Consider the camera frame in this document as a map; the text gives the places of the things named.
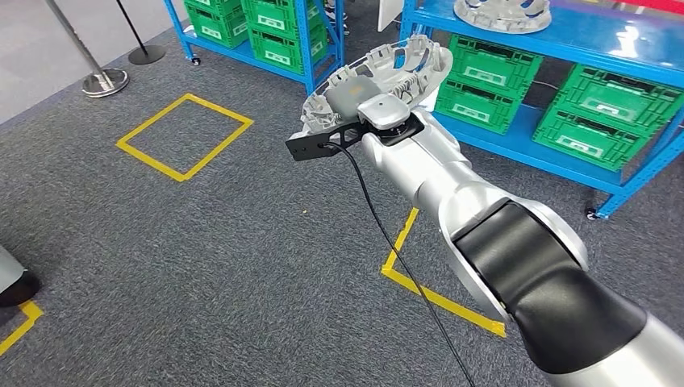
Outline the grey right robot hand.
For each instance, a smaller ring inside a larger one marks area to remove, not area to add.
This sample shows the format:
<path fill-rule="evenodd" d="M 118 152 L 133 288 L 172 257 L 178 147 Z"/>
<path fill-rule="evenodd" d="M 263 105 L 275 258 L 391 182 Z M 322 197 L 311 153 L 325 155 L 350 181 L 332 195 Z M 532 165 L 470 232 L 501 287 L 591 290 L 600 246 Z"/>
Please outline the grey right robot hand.
<path fill-rule="evenodd" d="M 334 113 L 343 120 L 358 118 L 357 107 L 381 93 L 376 83 L 367 76 L 350 77 L 324 92 L 324 97 Z"/>

